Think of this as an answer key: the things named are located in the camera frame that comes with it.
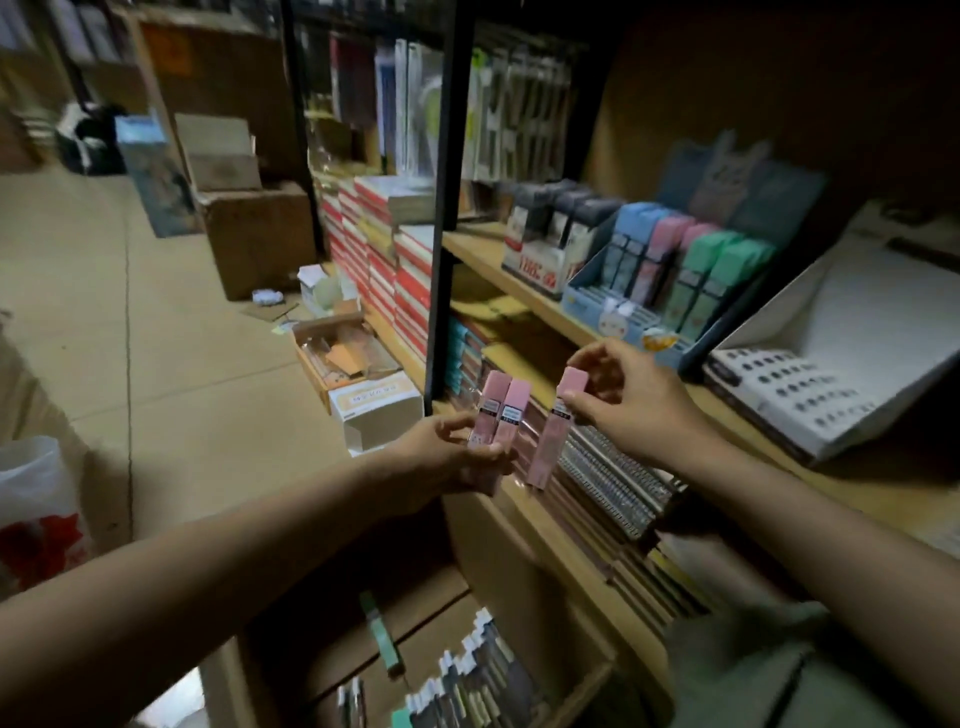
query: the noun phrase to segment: hand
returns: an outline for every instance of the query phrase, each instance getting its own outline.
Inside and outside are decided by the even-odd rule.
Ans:
[[[590,375],[586,393],[560,393],[567,406],[636,460],[676,474],[692,449],[720,437],[676,372],[651,353],[603,339],[566,363]]]
[[[475,412],[427,417],[383,449],[400,512],[416,513],[436,496],[479,491],[478,472],[510,473],[515,453],[499,443],[468,449],[467,437],[457,435],[475,421]]]

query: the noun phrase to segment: white cardboard box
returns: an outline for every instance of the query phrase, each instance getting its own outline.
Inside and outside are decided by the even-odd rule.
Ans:
[[[710,353],[707,385],[799,461],[882,434],[960,355],[960,221],[870,202]]]
[[[177,138],[190,183],[204,191],[262,189],[246,119],[179,113]]]
[[[380,449],[423,419],[423,396],[403,372],[330,392],[330,414],[351,457]]]

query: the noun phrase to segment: display box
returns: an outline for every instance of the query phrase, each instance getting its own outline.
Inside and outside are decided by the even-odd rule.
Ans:
[[[423,419],[423,396],[404,372],[330,393],[330,414],[351,457],[381,449]]]
[[[872,202],[725,338],[708,386],[804,464],[882,434],[960,355],[960,222]]]
[[[607,246],[604,246],[571,279],[561,299],[561,308],[567,315],[595,329],[601,336],[623,339],[638,349],[655,351],[660,364],[673,367],[684,378],[691,378],[699,372],[700,365],[710,350],[745,315],[745,309],[756,296],[765,278],[761,275],[747,285],[743,292],[735,297],[730,307],[696,341],[689,341],[678,334],[679,338],[672,347],[661,350],[655,345],[661,340],[660,315],[636,305],[600,284],[606,251]],[[656,334],[655,344],[651,344],[650,334]]]
[[[177,134],[194,189],[262,189],[246,119],[178,113]]]

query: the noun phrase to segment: plastic bag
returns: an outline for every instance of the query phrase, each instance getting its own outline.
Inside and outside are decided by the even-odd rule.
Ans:
[[[56,439],[0,447],[0,598],[87,561],[93,540]]]

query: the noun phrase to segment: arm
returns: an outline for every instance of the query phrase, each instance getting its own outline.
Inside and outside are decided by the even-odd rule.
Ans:
[[[388,448],[117,549],[0,606],[0,725],[118,725],[375,522],[463,490],[497,447],[428,418]]]
[[[724,440],[677,376],[619,341],[580,350],[564,397],[622,450],[693,485],[950,724],[960,723],[960,564]]]

